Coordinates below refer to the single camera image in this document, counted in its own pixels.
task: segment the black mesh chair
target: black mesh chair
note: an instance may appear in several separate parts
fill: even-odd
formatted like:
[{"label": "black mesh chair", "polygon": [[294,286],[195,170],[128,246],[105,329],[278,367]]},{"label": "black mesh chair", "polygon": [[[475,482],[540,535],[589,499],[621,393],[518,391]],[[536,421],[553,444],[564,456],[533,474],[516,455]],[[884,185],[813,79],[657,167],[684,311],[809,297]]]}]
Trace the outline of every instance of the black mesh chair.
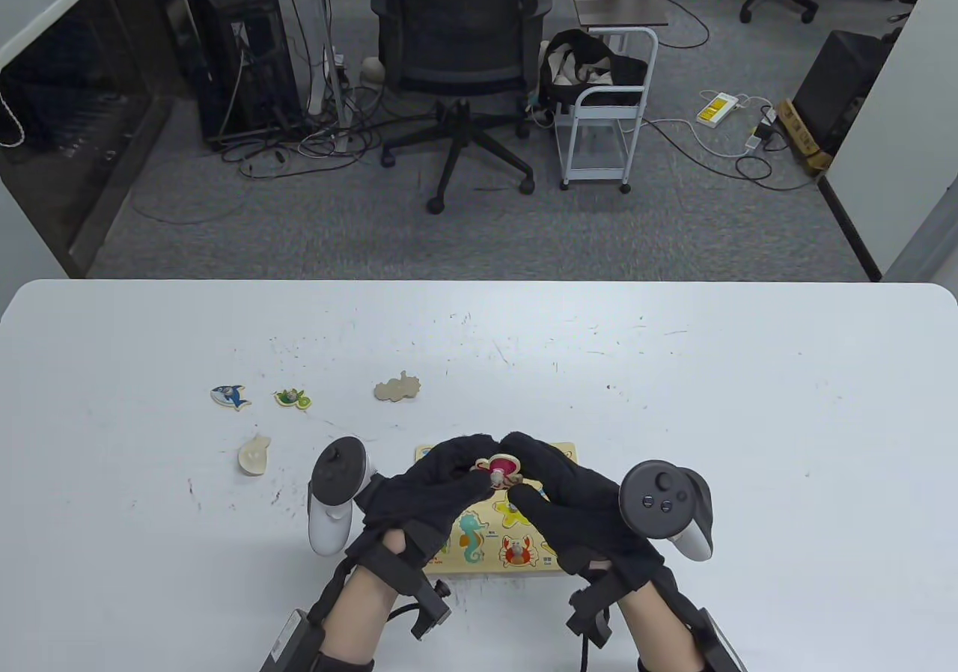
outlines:
[{"label": "black mesh chair", "polygon": [[[436,125],[384,142],[382,165],[396,165],[393,149],[451,138],[439,187],[427,203],[429,213],[439,214],[459,152],[471,141],[525,174],[519,190],[532,193],[531,166],[486,131],[514,125],[520,138],[529,135],[525,100],[537,86],[542,19],[552,0],[373,0],[372,8],[387,88],[456,98],[449,108],[437,106]],[[470,114],[468,97],[509,91],[517,93],[513,114]]]}]

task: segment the forearm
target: forearm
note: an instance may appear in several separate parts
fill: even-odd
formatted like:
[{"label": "forearm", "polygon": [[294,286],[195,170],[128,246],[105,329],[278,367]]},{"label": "forearm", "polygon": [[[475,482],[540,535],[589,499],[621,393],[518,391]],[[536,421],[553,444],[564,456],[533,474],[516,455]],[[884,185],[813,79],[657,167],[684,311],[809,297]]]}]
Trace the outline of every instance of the forearm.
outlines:
[{"label": "forearm", "polygon": [[653,584],[646,583],[623,597],[619,610],[649,672],[701,672],[705,668],[692,633],[668,609]]},{"label": "forearm", "polygon": [[[393,552],[402,552],[403,533],[387,532],[383,545]],[[326,639],[320,651],[342,662],[366,665],[376,655],[382,628],[397,597],[396,590],[365,567],[357,566],[323,623]]]}]

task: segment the cardboard box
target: cardboard box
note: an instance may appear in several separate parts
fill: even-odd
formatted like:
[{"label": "cardboard box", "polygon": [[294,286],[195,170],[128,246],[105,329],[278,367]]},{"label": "cardboard box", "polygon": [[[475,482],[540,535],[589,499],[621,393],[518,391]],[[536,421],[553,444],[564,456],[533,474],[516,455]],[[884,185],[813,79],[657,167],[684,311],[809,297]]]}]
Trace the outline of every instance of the cardboard box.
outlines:
[{"label": "cardboard box", "polygon": [[795,153],[799,156],[808,173],[828,170],[832,165],[832,156],[822,150],[808,131],[791,100],[786,98],[778,105],[779,120],[788,131],[788,138]]}]

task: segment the black bag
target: black bag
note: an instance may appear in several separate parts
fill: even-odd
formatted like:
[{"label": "black bag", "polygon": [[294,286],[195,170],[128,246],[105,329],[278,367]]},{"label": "black bag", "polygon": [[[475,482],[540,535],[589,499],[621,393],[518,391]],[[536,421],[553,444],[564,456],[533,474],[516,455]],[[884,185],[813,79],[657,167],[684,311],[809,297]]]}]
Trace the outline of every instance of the black bag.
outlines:
[{"label": "black bag", "polygon": [[[573,56],[576,68],[576,82],[571,85],[555,83],[549,57],[560,52],[562,61]],[[646,62],[629,56],[619,56],[595,36],[581,29],[571,28],[557,33],[550,40],[540,67],[540,104],[544,108],[554,109],[574,106],[579,94],[598,84],[585,80],[588,73],[608,73],[613,86],[641,86],[646,80]],[[588,106],[634,106],[642,100],[640,93],[601,93],[590,95],[585,100]]]}]

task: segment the small table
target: small table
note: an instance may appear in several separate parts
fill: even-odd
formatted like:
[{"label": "small table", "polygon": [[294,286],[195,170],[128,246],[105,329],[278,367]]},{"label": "small table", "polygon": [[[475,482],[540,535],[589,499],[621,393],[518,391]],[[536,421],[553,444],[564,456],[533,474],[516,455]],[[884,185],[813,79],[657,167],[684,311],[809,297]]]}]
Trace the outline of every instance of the small table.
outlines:
[{"label": "small table", "polygon": [[667,26],[660,0],[572,0],[579,26],[592,28],[640,28]]}]

